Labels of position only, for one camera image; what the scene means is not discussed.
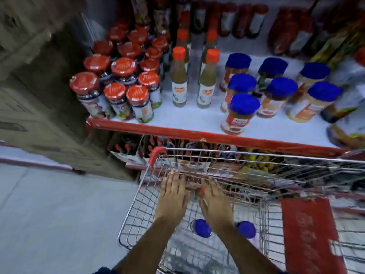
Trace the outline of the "person's right hand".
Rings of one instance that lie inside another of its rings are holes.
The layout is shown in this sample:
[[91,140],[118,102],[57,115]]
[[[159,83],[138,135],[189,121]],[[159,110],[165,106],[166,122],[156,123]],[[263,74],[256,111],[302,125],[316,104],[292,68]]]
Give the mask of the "person's right hand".
[[213,231],[217,232],[234,226],[233,208],[224,190],[222,197],[207,198],[204,196],[199,199],[199,205],[206,222]]

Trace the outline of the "person's left hand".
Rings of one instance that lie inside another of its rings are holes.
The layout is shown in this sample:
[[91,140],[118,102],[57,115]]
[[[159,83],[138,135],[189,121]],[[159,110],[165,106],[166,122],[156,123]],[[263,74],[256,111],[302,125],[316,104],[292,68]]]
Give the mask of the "person's left hand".
[[161,194],[160,189],[155,220],[172,227],[178,226],[185,216],[190,194],[187,189],[186,194]]

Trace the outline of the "person's left forearm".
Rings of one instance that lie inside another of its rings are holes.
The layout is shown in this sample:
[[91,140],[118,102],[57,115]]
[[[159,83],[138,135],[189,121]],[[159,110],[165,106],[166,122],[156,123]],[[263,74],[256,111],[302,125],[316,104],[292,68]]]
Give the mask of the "person's left forearm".
[[117,274],[156,274],[167,243],[181,220],[159,217],[129,253],[113,267]]

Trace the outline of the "red-capped small bottle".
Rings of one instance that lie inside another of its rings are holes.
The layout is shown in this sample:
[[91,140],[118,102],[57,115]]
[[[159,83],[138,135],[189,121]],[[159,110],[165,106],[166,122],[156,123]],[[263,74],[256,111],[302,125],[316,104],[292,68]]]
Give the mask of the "red-capped small bottle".
[[192,202],[198,202],[199,199],[204,198],[204,189],[203,188],[190,188],[190,200]]

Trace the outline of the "blue-lid jar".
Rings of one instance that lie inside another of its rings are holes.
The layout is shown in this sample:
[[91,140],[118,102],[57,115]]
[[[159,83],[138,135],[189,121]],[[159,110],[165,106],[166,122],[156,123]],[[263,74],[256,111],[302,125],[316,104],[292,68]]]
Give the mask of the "blue-lid jar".
[[191,222],[190,228],[193,233],[202,237],[209,238],[212,235],[212,230],[204,219],[197,219]]
[[240,221],[235,226],[246,239],[253,239],[257,234],[255,225],[250,221]]

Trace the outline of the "row of lower shelf bottles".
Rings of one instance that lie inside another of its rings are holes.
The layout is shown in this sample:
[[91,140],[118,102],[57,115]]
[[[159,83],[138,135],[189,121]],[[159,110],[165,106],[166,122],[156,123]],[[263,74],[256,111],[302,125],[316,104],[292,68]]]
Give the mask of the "row of lower shelf bottles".
[[108,150],[122,162],[145,169],[156,147],[165,149],[156,159],[156,166],[161,168],[170,165],[180,170],[218,172],[230,164],[243,164],[245,158],[234,145],[128,133],[115,133]]

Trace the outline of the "red-edged white store shelf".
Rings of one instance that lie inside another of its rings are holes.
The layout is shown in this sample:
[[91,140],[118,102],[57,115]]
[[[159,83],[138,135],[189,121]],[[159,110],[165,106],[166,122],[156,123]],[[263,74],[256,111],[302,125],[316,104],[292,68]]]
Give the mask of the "red-edged white store shelf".
[[329,123],[319,115],[314,116],[307,123],[297,123],[287,117],[288,106],[281,108],[273,118],[264,119],[254,116],[240,135],[224,133],[220,126],[225,115],[220,105],[225,98],[225,93],[220,90],[219,83],[223,79],[229,54],[221,50],[217,65],[217,85],[208,109],[200,109],[196,103],[201,51],[192,50],[188,98],[185,106],[174,106],[171,79],[169,75],[166,75],[162,86],[162,105],[154,110],[154,117],[150,122],[143,124],[135,119],[121,121],[117,118],[105,120],[89,117],[87,124],[95,129],[224,143],[295,155],[337,157],[348,151],[333,145],[328,140],[326,128]]

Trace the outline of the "cluster of blue-lid shelf jars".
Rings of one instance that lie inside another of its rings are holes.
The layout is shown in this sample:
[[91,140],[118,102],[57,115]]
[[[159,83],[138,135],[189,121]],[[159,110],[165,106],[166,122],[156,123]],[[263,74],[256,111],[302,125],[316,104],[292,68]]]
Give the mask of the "cluster of blue-lid shelf jars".
[[221,129],[227,134],[241,134],[252,118],[273,118],[290,104],[287,117],[298,123],[307,123],[315,115],[333,104],[342,88],[326,81],[329,67],[308,63],[297,80],[284,77],[290,64],[284,59],[267,57],[262,60],[257,76],[248,73],[252,58],[244,53],[231,53],[225,64],[221,89],[226,95],[221,102],[225,118]]

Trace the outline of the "orange-capped green sauce bottle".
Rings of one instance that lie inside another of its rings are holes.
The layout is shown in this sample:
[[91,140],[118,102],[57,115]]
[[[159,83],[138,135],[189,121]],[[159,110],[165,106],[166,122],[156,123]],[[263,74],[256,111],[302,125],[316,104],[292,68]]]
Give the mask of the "orange-capped green sauce bottle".
[[200,109],[207,109],[212,102],[212,97],[217,82],[216,67],[219,59],[219,50],[207,50],[205,66],[199,76],[199,91],[196,100],[196,103]]
[[200,60],[202,68],[205,68],[205,66],[206,66],[207,51],[209,49],[216,49],[217,37],[218,37],[218,32],[216,29],[212,28],[207,31],[205,43],[203,45],[203,52],[202,52],[201,60]]
[[185,28],[177,30],[176,46],[185,48],[185,66],[190,66],[189,31]]
[[188,74],[185,68],[186,49],[176,46],[172,50],[173,67],[171,73],[172,102],[176,107],[184,107],[188,98]]

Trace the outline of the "red cart seat flap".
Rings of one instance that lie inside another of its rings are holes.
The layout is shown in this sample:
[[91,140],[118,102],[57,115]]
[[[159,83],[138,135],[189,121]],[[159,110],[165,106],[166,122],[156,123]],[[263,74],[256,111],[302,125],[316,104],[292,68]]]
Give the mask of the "red cart seat flap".
[[289,274],[347,274],[344,260],[332,253],[339,242],[329,200],[280,198],[285,267]]

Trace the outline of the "group of red-lid jam jars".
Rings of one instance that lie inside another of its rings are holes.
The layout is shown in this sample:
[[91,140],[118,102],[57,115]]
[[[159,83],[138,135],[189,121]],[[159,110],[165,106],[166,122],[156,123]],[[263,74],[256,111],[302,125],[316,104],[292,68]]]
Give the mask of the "group of red-lid jam jars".
[[162,105],[169,48],[166,35],[151,40],[146,28],[113,27],[106,40],[94,42],[85,71],[73,75],[69,87],[93,119],[148,123]]

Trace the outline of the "stack of brown cardboard boxes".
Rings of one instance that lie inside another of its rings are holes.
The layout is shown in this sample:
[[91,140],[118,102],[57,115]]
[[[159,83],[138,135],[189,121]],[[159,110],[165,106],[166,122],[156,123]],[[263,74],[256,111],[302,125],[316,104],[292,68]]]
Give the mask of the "stack of brown cardboard boxes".
[[76,172],[134,180],[107,146],[116,134],[88,128],[69,81],[84,71],[118,0],[0,0],[0,140]]

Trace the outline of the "pile of printed food packets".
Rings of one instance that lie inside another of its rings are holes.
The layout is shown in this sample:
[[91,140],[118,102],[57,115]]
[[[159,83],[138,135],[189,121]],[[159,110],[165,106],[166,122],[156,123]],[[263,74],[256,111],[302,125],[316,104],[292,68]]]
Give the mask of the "pile of printed food packets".
[[365,0],[342,0],[321,15],[310,45],[311,62],[326,64],[327,81],[343,89],[320,113],[338,147],[365,148]]

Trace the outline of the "row of dark red bottles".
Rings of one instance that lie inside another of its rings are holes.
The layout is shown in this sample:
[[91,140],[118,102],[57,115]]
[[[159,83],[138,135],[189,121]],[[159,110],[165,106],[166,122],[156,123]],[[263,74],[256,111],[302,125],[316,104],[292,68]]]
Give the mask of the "row of dark red bottles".
[[206,0],[130,0],[130,4],[137,30],[168,39],[176,26],[194,34],[214,29],[221,37],[256,38],[269,12],[266,4]]

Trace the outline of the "row of red pouches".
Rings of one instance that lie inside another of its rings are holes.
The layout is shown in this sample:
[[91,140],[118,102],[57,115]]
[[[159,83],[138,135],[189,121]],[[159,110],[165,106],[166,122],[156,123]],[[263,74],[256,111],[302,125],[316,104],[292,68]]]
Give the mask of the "row of red pouches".
[[314,31],[309,8],[282,6],[269,31],[267,46],[273,55],[296,57],[312,38]]

